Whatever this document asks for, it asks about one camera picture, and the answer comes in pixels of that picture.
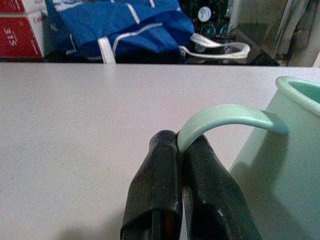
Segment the blue bag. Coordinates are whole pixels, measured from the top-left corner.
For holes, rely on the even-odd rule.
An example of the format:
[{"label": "blue bag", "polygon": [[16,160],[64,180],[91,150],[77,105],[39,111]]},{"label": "blue bag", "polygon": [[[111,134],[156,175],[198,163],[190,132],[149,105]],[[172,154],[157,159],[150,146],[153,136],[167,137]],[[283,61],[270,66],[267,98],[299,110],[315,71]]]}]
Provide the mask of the blue bag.
[{"label": "blue bag", "polygon": [[190,39],[207,48],[225,44],[194,33],[178,0],[46,0],[46,6],[58,50],[73,57],[102,57],[105,63],[115,63],[115,57],[140,52],[179,54],[183,50],[196,57],[225,59],[246,58],[250,50],[241,45],[240,52],[229,54],[190,52],[185,47]]}]

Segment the cardboard box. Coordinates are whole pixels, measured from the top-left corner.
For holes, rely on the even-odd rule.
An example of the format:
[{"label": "cardboard box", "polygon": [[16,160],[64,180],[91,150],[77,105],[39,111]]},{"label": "cardboard box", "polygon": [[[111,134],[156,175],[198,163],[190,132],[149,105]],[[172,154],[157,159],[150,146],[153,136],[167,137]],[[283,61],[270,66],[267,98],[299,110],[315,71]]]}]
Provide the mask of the cardboard box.
[{"label": "cardboard box", "polygon": [[45,0],[1,0],[0,13],[32,13],[46,8]]},{"label": "cardboard box", "polygon": [[55,50],[47,12],[0,15],[0,58],[42,58]]}]

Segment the table surface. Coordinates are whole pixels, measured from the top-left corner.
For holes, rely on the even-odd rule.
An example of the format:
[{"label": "table surface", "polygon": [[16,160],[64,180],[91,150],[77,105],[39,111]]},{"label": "table surface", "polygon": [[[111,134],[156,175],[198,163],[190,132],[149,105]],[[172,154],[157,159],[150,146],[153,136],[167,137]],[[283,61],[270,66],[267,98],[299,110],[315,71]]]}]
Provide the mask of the table surface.
[{"label": "table surface", "polygon": [[[150,138],[210,106],[265,109],[279,76],[320,83],[318,68],[0,63],[0,239],[120,239]],[[206,134],[227,169],[251,130]]]}]

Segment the white plastic handle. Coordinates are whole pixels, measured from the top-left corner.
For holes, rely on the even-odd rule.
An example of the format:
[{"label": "white plastic handle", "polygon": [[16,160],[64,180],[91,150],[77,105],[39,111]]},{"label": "white plastic handle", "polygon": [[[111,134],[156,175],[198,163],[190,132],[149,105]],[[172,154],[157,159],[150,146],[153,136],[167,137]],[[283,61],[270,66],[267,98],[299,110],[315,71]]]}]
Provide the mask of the white plastic handle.
[{"label": "white plastic handle", "polygon": [[206,131],[228,124],[243,124],[287,134],[288,128],[273,113],[238,104],[223,104],[206,108],[191,117],[178,134],[177,145],[183,153]]},{"label": "white plastic handle", "polygon": [[191,52],[186,46],[179,46],[180,50],[185,51],[190,56],[204,58],[204,59],[246,59],[250,52],[250,46],[243,42],[230,42],[226,44],[221,44],[215,41],[208,39],[205,36],[202,36],[198,33],[194,33],[190,40],[195,44],[203,46],[205,48],[220,48],[220,47],[233,47],[239,49],[237,52],[226,53],[226,54],[201,54]]}]

